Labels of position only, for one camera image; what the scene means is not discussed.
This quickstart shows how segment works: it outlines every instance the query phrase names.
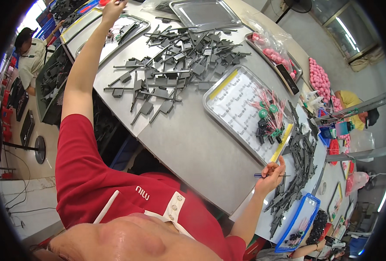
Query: black cap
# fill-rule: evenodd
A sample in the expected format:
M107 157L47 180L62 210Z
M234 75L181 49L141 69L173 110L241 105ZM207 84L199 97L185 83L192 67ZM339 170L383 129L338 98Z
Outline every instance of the black cap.
M24 29L22 29L22 31L18 34L15 40L16 50L19 50L25 41L32 38L34 33L35 33L35 30L32 30L31 28L25 27Z
M377 108L369 110L368 116L365 118L365 128L368 129L368 126L373 126L379 117L380 114L378 113Z

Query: red shirt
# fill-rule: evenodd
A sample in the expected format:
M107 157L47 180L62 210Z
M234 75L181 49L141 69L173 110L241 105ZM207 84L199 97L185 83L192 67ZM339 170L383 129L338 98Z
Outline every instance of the red shirt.
M177 191L185 197L177 222L221 259L242 260L246 248L243 239L225 238L200 198L191 191L182 192L175 177L156 172L137 176L107 167L97 151L93 127L85 116L73 114L61 122L55 179L56 209L65 228L93 223L116 190L120 193L101 223L145 210L163 215ZM148 200L140 195L139 187L148 193Z

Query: worker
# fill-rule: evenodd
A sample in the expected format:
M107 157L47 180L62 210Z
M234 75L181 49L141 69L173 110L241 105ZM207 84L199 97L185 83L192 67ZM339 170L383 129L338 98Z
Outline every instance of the worker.
M20 55L18 61L19 78L29 95L35 96L35 79L56 48L55 45L48 45L48 43L63 23L64 20L59 22L44 40L32 38L35 30L28 27L22 29L16 37L15 52Z
M325 244L326 239L322 239L317 244L301 246L292 253L275 253L274 248L263 249L258 252L255 261L303 261L313 251L321 252Z
M224 237L203 201L183 189L186 186L174 175L112 170L98 153L93 82L108 31L127 1L106 4L101 23L71 68L55 165L56 210L66 231L54 237L47 249L34 254L40 260L59 261L241 261L254 236L264 198L284 175L281 156L280 165L270 162L262 170L264 178L258 179L248 206Z
M341 101L343 109L360 104L362 101L352 91L336 91L335 96ZM362 112L360 114L349 117L349 120L355 125L356 129L364 130L364 127L368 129L368 126L373 126L380 117L377 108Z

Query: plastic bag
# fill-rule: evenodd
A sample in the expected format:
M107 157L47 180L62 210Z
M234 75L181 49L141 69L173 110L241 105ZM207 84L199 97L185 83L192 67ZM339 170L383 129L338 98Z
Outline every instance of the plastic bag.
M173 10L169 7L171 2L172 0L146 0L141 4L141 11L151 13L152 11L159 10L173 14Z
M351 146L349 148L350 152L366 151L370 149L375 149L374 137L371 132L361 131L359 129L353 129L349 136L351 137ZM374 158L368 159L359 159L364 162L373 161Z
M365 172L354 172L348 175L346 180L346 191L345 196L349 196L353 191L357 191L369 180L369 176Z
M291 78L295 78L296 72L293 71L292 62L284 45L287 39L292 39L291 35L287 33L272 34L269 29L255 21L248 11L243 14L243 19L255 30L252 41L258 49L275 64L283 64Z

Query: screwdriver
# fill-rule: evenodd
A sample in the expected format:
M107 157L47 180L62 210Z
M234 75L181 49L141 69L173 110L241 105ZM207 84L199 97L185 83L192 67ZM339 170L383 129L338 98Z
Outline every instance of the screwdriver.
M291 175L279 175L279 177L289 177ZM261 175L261 173L255 173L254 174L254 177L258 177L258 178L263 178L263 176Z

